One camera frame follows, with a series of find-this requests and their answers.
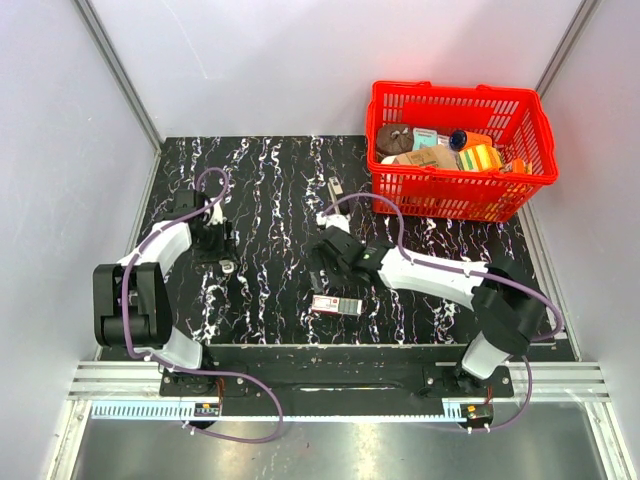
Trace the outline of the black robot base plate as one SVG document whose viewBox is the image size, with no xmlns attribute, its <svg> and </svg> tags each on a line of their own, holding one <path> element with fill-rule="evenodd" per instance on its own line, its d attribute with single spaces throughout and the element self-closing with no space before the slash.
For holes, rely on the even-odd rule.
<svg viewBox="0 0 640 480">
<path fill-rule="evenodd" d="M 474 380 L 458 364 L 462 346 L 239 346 L 206 349 L 208 370 L 265 383 L 294 421 L 438 415 L 444 400 L 512 399 L 509 370 Z"/>
</svg>

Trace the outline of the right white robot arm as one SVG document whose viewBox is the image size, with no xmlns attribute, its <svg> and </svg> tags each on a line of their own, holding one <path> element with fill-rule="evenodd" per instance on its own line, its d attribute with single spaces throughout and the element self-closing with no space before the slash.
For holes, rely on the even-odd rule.
<svg viewBox="0 0 640 480">
<path fill-rule="evenodd" d="M 313 288 L 320 274 L 335 285 L 408 290 L 454 302 L 473 312 L 478 333 L 454 373 L 456 387 L 476 396 L 497 367 L 528 353 L 546 316 L 541 292 L 510 259 L 464 262 L 418 254 L 389 241 L 365 245 L 343 229 L 325 228 L 310 250 Z"/>
</svg>

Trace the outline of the cream white stapler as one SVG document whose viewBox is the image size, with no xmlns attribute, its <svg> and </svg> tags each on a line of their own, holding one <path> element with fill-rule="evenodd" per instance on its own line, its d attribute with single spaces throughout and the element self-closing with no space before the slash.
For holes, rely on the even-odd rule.
<svg viewBox="0 0 640 480">
<path fill-rule="evenodd" d="M 232 260 L 228 260 L 228 259 L 219 260 L 218 264 L 220 266 L 221 272 L 224 275 L 231 275 L 236 270 L 236 263 Z"/>
</svg>

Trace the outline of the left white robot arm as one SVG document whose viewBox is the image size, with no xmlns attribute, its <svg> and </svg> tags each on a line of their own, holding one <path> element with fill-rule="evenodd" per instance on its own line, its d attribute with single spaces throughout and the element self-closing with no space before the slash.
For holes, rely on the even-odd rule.
<svg viewBox="0 0 640 480">
<path fill-rule="evenodd" d="M 175 262 L 190 251 L 223 275 L 236 270 L 231 221 L 219 203 L 193 189 L 176 195 L 173 210 L 131 253 L 95 268 L 94 335 L 102 347 L 122 347 L 135 358 L 153 357 L 184 369 L 182 384 L 201 396 L 214 389 L 217 373 L 203 362 L 203 346 L 174 326 L 165 284 Z"/>
</svg>

